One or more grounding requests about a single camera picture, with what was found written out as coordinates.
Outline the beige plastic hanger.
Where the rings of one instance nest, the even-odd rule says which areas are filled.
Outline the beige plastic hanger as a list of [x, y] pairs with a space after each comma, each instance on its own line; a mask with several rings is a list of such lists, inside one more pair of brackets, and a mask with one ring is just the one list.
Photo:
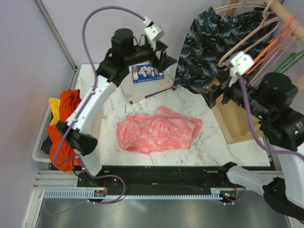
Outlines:
[[215, 9], [214, 11], [216, 13], [221, 12], [221, 11], [227, 11], [231, 9], [236, 9], [236, 8], [244, 8], [244, 7], [258, 7], [258, 8], [263, 8], [263, 14], [262, 14], [262, 21], [259, 24], [259, 26], [254, 29], [250, 34], [248, 34], [245, 38], [243, 38], [239, 43], [237, 43], [231, 50], [229, 50], [218, 62], [219, 67], [224, 67], [228, 66], [229, 63], [226, 60], [229, 56], [231, 56], [238, 48], [240, 48], [246, 41], [248, 41], [253, 35], [255, 35], [259, 30], [263, 29], [264, 27], [280, 21], [279, 17], [272, 18], [268, 20], [268, 16], [270, 15], [269, 9], [271, 5], [274, 3], [274, 0], [270, 0], [268, 3], [256, 3], [256, 2], [247, 2], [246, 0], [242, 0], [240, 3], [233, 3], [233, 4], [228, 4], [226, 6], [219, 7]]

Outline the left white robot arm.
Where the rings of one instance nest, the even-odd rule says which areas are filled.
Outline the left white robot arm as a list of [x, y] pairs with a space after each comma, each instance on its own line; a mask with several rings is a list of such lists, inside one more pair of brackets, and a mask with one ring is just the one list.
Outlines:
[[163, 35], [161, 28], [152, 25], [144, 29], [144, 44], [135, 45], [130, 29], [115, 31], [111, 39], [112, 46], [104, 60], [98, 68], [93, 68], [94, 84], [76, 110], [64, 122], [57, 123], [62, 140], [76, 151], [83, 168], [89, 173], [87, 180], [94, 187], [103, 184], [104, 175], [100, 172], [102, 165], [95, 152], [97, 139], [89, 133], [92, 124], [103, 104], [129, 75], [130, 66], [150, 62], [162, 72], [177, 62], [166, 54], [167, 45], [160, 41]]

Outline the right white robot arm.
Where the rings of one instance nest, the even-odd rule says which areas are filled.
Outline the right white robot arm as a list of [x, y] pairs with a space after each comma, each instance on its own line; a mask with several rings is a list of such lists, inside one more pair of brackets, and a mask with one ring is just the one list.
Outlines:
[[282, 177], [267, 177], [229, 162], [220, 168], [218, 183], [223, 187], [241, 185], [264, 198], [274, 211], [295, 218], [304, 219], [304, 116], [291, 108], [298, 88], [284, 74], [271, 72], [264, 76], [258, 88], [246, 85], [239, 77], [232, 86], [228, 75], [223, 73], [219, 85], [201, 91], [210, 108], [216, 99], [229, 101], [245, 109], [255, 140], [253, 117], [259, 120], [260, 130], [276, 146], [276, 150], [264, 147], [268, 153], [278, 156]]

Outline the pink patterned shorts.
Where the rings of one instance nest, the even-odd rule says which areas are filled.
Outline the pink patterned shorts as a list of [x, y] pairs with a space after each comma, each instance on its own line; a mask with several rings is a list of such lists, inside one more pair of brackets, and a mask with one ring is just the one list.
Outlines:
[[121, 149], [150, 154], [189, 149], [202, 128], [202, 120], [160, 107], [154, 115], [129, 115], [117, 123]]

